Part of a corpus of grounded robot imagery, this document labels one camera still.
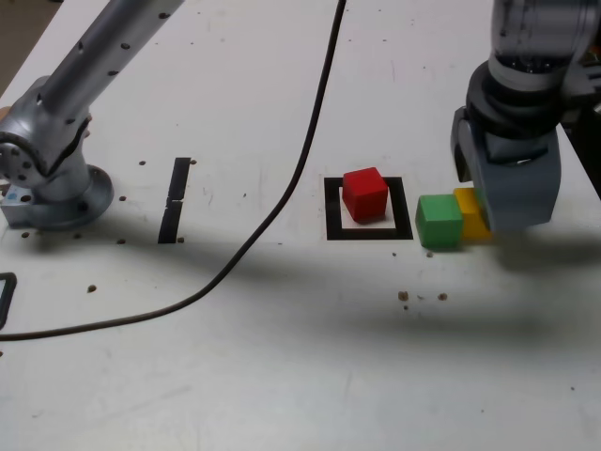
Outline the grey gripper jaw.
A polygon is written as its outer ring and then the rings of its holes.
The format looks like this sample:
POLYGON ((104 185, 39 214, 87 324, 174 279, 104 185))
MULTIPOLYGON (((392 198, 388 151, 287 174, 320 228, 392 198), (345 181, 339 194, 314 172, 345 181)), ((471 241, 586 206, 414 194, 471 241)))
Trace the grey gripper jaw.
POLYGON ((562 177, 558 135, 499 137, 473 125, 471 175, 485 219, 494 232, 550 221, 562 177))

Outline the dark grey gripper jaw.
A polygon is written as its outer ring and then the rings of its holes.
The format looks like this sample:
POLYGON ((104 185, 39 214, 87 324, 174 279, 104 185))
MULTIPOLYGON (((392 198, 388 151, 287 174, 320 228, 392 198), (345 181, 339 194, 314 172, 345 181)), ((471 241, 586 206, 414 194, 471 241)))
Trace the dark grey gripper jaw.
POLYGON ((455 111, 451 129, 451 151, 458 180, 462 183, 473 181, 472 167, 477 144, 478 128, 467 107, 462 106, 455 111))

